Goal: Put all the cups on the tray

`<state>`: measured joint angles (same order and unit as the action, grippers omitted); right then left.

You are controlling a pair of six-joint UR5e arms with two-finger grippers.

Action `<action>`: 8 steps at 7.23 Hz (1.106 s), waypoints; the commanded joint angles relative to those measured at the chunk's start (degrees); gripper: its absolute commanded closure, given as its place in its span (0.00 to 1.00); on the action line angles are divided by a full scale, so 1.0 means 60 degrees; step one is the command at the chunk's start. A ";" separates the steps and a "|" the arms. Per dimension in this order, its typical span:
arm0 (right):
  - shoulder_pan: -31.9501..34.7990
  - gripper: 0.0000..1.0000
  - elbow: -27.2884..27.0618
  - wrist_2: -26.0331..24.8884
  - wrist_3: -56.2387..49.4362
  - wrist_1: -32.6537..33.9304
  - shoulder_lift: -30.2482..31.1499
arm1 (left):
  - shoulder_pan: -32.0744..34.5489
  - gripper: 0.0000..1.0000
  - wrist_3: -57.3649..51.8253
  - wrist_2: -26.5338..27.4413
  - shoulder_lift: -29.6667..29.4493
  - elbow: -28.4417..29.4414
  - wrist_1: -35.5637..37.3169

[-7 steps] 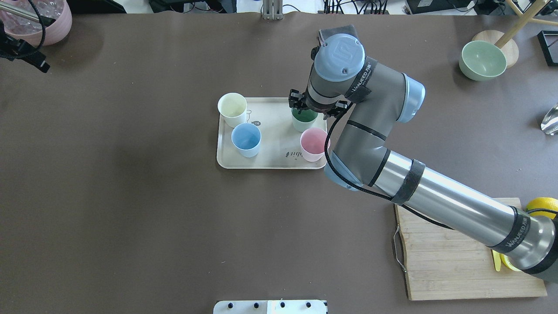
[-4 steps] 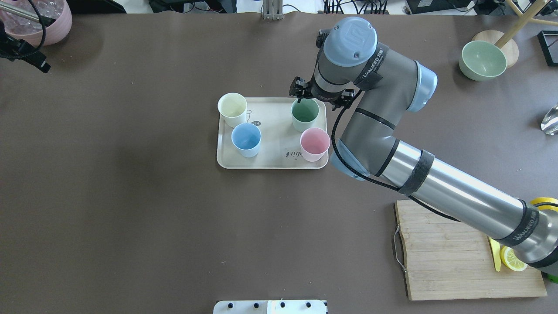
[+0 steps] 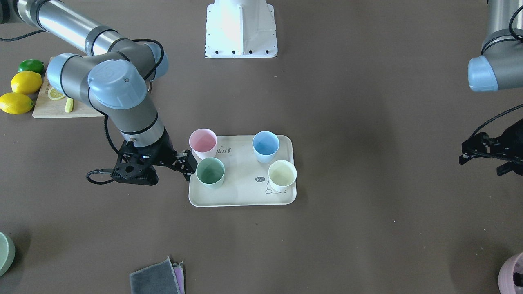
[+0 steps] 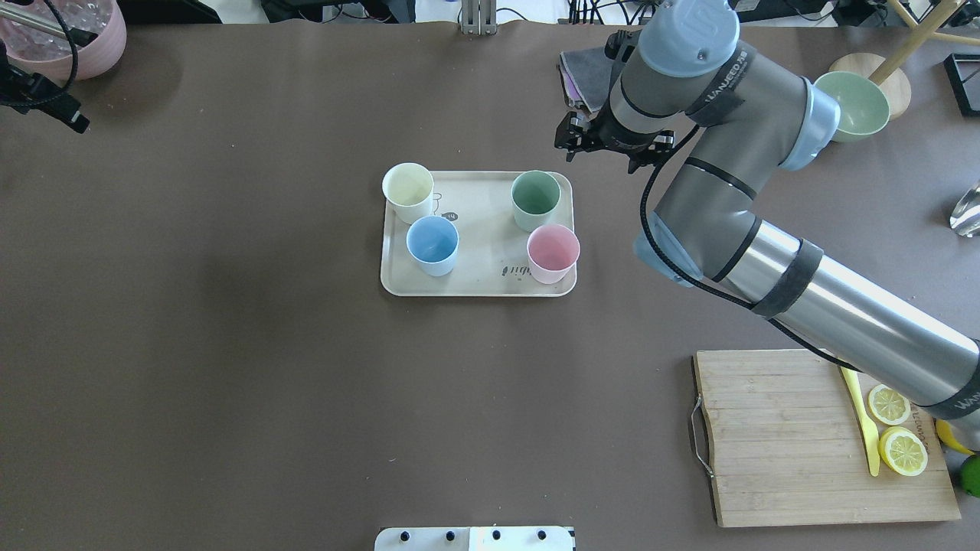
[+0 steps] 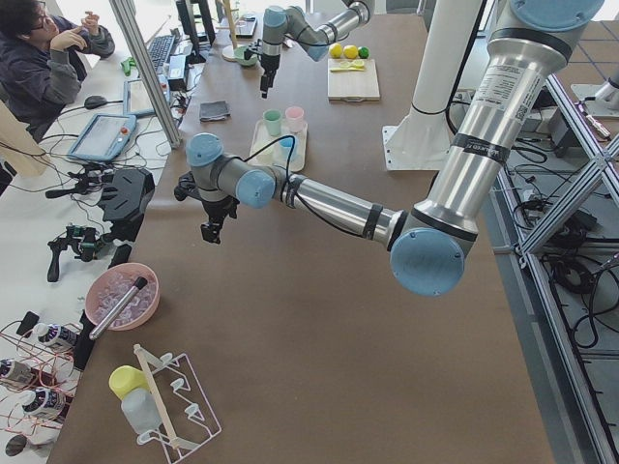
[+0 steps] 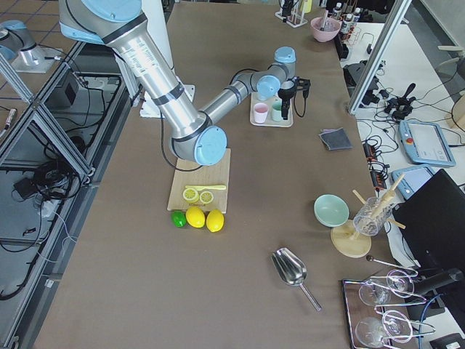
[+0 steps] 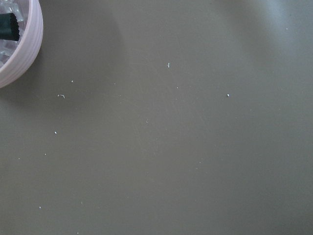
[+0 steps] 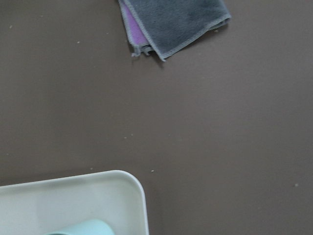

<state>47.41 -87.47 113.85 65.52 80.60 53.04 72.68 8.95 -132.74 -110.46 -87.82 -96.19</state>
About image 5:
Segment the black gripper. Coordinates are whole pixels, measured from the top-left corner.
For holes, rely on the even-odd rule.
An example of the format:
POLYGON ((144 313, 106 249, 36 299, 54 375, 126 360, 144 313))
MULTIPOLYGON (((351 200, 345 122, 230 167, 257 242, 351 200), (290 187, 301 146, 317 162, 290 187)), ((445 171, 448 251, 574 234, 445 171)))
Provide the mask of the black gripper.
POLYGON ((268 90, 273 87, 280 66, 280 44, 255 41, 249 45, 249 50, 258 56, 258 61, 263 69, 260 78, 260 96, 262 99, 267 99, 268 90))
POLYGON ((239 201, 220 190, 200 188, 191 173, 179 177, 174 188, 174 197, 177 201, 184 201, 187 197, 199 201, 208 220, 200 224, 202 239, 210 244, 221 242, 221 230, 227 218, 237 218, 239 201))

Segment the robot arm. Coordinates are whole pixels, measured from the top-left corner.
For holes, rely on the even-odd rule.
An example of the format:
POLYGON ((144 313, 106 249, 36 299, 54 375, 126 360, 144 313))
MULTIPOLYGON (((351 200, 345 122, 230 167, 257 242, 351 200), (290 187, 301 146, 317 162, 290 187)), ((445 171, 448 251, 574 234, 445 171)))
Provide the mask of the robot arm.
POLYGON ((344 11, 316 27, 308 23, 306 14, 297 6, 270 6, 264 11, 262 36, 251 43, 246 52, 248 56, 258 57, 263 70, 260 77, 263 99, 274 85, 285 39, 299 44, 314 62, 319 62, 331 44, 367 24, 374 13, 374 1, 343 1, 343 4, 344 11))
POLYGON ((391 171, 432 170, 427 197, 409 211, 391 211, 291 170, 288 160, 262 162, 228 154, 208 132, 185 146, 189 171, 175 187, 178 200, 193 198, 207 214, 202 237, 217 243, 224 221, 239 205, 254 209, 278 200, 302 208, 345 234, 382 244, 395 279, 407 290, 440 296, 460 281, 478 237, 476 219, 486 195, 523 130, 547 80, 565 68, 598 1, 509 1, 492 31, 489 61, 459 128, 448 135, 439 117, 449 111, 457 61, 446 56, 448 21, 440 2, 417 80, 439 88, 429 99, 415 93, 409 114, 383 130, 391 171))

